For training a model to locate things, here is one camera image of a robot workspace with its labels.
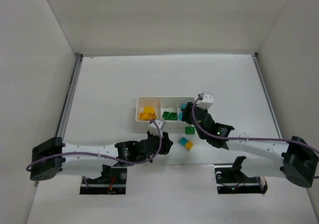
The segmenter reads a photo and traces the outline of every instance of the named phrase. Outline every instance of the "green lego brick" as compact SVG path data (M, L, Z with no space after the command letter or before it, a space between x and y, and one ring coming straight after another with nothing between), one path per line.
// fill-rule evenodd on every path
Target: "green lego brick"
M185 127L185 134L195 134L195 127Z
M164 111L163 118L164 119L169 119L170 118L170 112Z
M177 113L174 113L174 112L170 113L170 118L169 119L170 120L177 120Z

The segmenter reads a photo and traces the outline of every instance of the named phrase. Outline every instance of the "blue lego brick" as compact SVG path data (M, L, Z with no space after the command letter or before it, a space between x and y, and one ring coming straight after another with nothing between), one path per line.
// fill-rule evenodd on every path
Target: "blue lego brick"
M186 146L187 145L187 143L188 143L188 140L187 140L187 138L181 138L180 140L179 140L179 144L181 145L181 146Z
M181 120L181 118L183 118L183 113L182 113L182 112L180 112L180 113L178 114L178 120Z

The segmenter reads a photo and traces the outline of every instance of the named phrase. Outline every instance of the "white enclosure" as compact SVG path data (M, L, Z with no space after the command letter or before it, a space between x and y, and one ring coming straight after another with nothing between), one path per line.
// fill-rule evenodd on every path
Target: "white enclosure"
M114 59L85 58L77 101L72 107L65 136L74 143L95 140L100 144L119 138L145 138L145 129L135 121L138 96L194 97L205 89L216 96L210 109L213 117L236 127L232 135L252 130L256 136L277 136L274 125L277 120L273 120L267 105L271 101L284 137L297 135L319 148L318 6L319 0L0 0L0 223L27 222L36 187L24 168L30 162L31 149L57 132L75 71L74 52L86 56L113 56ZM231 55L228 61L206 63L204 68L210 70L210 74L196 69L195 62L183 66L185 72L174 76L178 84L173 84L172 80L166 81L167 84L163 81L165 74L172 70L165 63L146 66L132 62L129 57L114 57L176 53L258 53L264 88L268 89L270 99L262 92L253 64L245 61L249 55L235 55L236 58ZM236 61L237 66L231 65L231 60ZM126 68L120 72L129 72L131 83L126 87L119 84L123 77L118 76L118 66ZM150 74L143 79L137 74L141 67ZM112 90L116 88L124 94L136 85L135 78L146 81L137 93L121 97ZM228 86L233 85L232 96L223 92L224 87L219 85L222 79ZM202 87L189 85L195 80ZM172 90L169 84L177 89ZM157 90L154 94L157 86L164 91ZM93 87L97 87L96 92L88 95ZM220 112L224 104L229 106L227 115ZM108 115L112 119L103 120ZM176 130L171 136L176 142L182 133ZM268 180L271 188L264 197L224 197L217 206L212 201L220 198L213 189L214 179L209 176L212 167L180 164L210 163L212 160L212 163L231 162L237 153L213 149L194 135L188 138L195 144L189 153L179 150L181 147L175 144L170 154L172 158L157 160L162 165L129 170L127 197L132 202L125 198L80 197L79 177L56 177L39 184L28 223L71 224L78 223L77 218L85 221L83 223L92 222L93 218L98 223L113 222L123 214L123 209L139 213L140 209L134 209L132 203L136 205L137 199L146 197L148 199L139 205L151 223L158 221L152 207L162 202L164 206L160 210L167 213L170 210L164 202L167 200L171 200L176 209L172 215L160 217L167 223L240 223L242 220L247 223L246 216L251 217L251 223L316 222L306 190L281 179ZM150 179L146 180L142 172L148 173ZM202 182L195 183L192 177ZM159 192L154 185L162 179L166 192ZM318 187L319 181L315 180L308 190L317 216ZM148 195L148 192L157 193L157 196ZM183 198L174 199L174 194ZM265 206L270 200L275 202ZM72 207L74 202L78 209ZM201 203L207 206L199 209ZM225 213L228 207L233 208L230 216L229 212Z

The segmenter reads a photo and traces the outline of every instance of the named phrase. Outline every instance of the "white box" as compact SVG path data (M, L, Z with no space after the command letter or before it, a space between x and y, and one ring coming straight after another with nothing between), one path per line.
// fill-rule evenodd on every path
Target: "white box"
M153 107L157 119L163 119L162 115L166 112L181 112L180 107L187 102L194 102L194 97L138 97L136 105L135 120L141 127L147 128L149 121L140 120L140 113L143 112L144 107ZM165 128L182 128L189 124L181 120L165 120Z

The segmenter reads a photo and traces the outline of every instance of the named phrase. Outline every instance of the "yellow lego brick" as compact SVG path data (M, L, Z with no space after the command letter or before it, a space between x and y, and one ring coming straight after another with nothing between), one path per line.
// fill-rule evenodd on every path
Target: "yellow lego brick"
M155 113L155 109L153 107L144 107L144 113Z
M185 148L187 148L188 150L191 150L193 148L194 144L192 142L187 142L187 144L185 145Z
M149 113L141 113L142 114L142 116L140 115L140 119L141 120L150 120L150 118L149 118Z

